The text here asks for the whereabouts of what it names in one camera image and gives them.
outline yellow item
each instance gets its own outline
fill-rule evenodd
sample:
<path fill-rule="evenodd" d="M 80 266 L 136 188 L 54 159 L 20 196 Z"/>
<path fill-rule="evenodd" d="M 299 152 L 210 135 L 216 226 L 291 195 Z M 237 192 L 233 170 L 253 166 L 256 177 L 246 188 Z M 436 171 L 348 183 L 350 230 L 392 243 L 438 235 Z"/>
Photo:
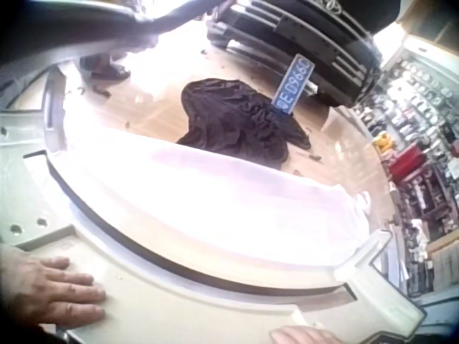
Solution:
<path fill-rule="evenodd" d="M 383 132 L 373 140 L 373 145 L 378 148 L 381 153 L 384 153 L 394 146 L 394 141 L 388 133 Z"/>

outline wooden floor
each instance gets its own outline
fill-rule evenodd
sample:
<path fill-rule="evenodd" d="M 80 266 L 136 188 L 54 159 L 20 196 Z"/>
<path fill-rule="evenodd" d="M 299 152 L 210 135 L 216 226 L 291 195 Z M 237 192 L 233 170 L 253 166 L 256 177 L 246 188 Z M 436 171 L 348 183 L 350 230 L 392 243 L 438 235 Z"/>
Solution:
<path fill-rule="evenodd" d="M 108 99 L 94 93 L 92 84 L 82 81 L 73 63 L 62 65 L 67 75 L 66 121 L 72 123 L 66 128 L 78 128 L 84 135 L 86 125 L 102 125 L 175 142 L 188 130 L 180 95 L 189 82 L 208 77 L 237 79 L 272 97 L 280 81 L 263 66 L 211 48 L 205 39 L 205 28 L 197 22 L 161 36 L 154 49 L 129 54 L 120 63 L 132 75 L 117 85 L 99 82 L 111 93 Z M 44 80 L 39 80 L 31 87 L 16 108 L 40 104 L 43 84 Z M 85 88 L 82 95 L 77 90 L 81 85 Z M 392 218 L 394 207 L 379 157 L 356 128 L 333 109 L 330 111 L 334 119 L 323 128 L 328 108 L 305 97 L 300 99 L 295 118 L 310 135 L 310 152 L 322 160 L 316 162 L 308 152 L 289 145 L 290 158 L 282 170 L 327 185 L 341 184 L 352 196 L 368 191 L 372 200 L 371 228 L 383 228 L 384 222 Z"/>

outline black fabric cover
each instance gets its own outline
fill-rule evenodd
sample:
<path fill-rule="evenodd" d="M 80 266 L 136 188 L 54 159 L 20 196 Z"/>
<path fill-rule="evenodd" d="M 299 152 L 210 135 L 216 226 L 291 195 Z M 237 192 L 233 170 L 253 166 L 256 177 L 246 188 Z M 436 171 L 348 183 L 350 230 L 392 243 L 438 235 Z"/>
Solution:
<path fill-rule="evenodd" d="M 288 158 L 287 141 L 303 149 L 311 147 L 293 116 L 239 80 L 191 82 L 183 89 L 181 101 L 189 131 L 178 144 L 277 169 Z"/>

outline blue license plate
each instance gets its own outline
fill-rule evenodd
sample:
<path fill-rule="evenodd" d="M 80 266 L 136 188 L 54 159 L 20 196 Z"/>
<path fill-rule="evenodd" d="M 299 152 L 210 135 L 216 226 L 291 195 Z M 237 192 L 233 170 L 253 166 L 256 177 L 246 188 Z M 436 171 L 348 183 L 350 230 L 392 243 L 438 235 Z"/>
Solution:
<path fill-rule="evenodd" d="M 272 104 L 284 113 L 292 113 L 313 70 L 314 63 L 297 54 L 285 73 Z"/>

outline screw hole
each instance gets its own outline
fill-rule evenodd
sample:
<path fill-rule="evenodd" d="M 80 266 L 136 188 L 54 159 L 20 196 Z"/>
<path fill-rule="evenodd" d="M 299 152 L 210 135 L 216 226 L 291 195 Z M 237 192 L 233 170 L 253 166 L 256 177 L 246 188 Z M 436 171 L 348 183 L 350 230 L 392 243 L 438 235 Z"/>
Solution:
<path fill-rule="evenodd" d="M 39 217 L 37 219 L 37 224 L 38 224 L 38 227 L 40 227 L 40 228 L 48 227 L 48 221 L 46 221 L 46 219 L 43 219 L 42 217 Z"/>
<path fill-rule="evenodd" d="M 11 227 L 9 227 L 9 230 L 13 232 L 14 235 L 18 236 L 24 233 L 24 230 L 22 227 L 18 224 L 12 224 Z"/>

